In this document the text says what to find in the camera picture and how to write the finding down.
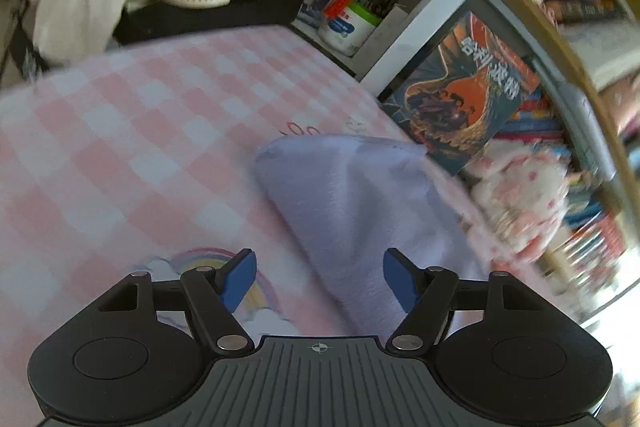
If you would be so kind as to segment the pink and purple sweater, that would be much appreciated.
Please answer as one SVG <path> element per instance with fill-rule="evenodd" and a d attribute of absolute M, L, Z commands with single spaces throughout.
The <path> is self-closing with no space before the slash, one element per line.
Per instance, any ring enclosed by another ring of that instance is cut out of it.
<path fill-rule="evenodd" d="M 254 173 L 357 335 L 382 340 L 405 317 L 383 277 L 396 248 L 420 268 L 484 281 L 505 267 L 550 303 L 533 265 L 491 230 L 460 181 L 416 144 L 362 135 L 289 136 L 258 150 Z"/>

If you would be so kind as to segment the pink checkered table cloth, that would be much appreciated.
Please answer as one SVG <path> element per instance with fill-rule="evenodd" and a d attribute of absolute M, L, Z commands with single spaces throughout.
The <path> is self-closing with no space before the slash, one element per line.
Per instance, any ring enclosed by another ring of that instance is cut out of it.
<path fill-rule="evenodd" d="M 27 362 L 131 271 L 157 280 L 257 255 L 239 321 L 254 336 L 349 325 L 256 184 L 279 136 L 402 132 L 287 29 L 150 42 L 23 83 L 1 99 L 1 421 L 40 410 Z"/>

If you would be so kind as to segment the illustrated orange cover book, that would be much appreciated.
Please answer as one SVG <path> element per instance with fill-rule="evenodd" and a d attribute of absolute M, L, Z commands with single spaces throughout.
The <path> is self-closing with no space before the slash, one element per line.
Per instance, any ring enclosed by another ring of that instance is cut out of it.
<path fill-rule="evenodd" d="M 440 167 L 457 174 L 538 84 L 536 72 L 467 12 L 382 107 Z"/>

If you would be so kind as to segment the white pen holder cup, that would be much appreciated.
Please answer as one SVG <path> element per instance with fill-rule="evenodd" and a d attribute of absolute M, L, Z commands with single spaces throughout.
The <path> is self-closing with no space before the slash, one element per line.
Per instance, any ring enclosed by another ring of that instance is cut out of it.
<path fill-rule="evenodd" d="M 381 22 L 362 5 L 352 2 L 338 17 L 325 18 L 318 28 L 318 35 L 332 50 L 352 57 Z"/>

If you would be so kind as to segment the white wooden bookshelf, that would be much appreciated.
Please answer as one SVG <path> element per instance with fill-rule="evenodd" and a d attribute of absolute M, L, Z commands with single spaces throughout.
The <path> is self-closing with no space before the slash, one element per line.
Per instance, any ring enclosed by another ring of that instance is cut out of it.
<path fill-rule="evenodd" d="M 533 67 L 541 86 L 559 109 L 579 165 L 599 181 L 597 194 L 612 213 L 627 243 L 608 287 L 589 288 L 588 277 L 570 277 L 567 255 L 552 254 L 548 263 L 563 286 L 562 298 L 589 326 L 612 317 L 639 295 L 639 184 L 634 179 L 622 142 L 602 102 L 589 86 L 585 69 L 570 46 L 530 0 L 407 0 L 407 17 L 371 49 L 347 56 L 330 48 L 302 23 L 293 26 L 319 51 L 381 96 L 401 66 L 442 38 L 454 18 L 470 9 Z"/>

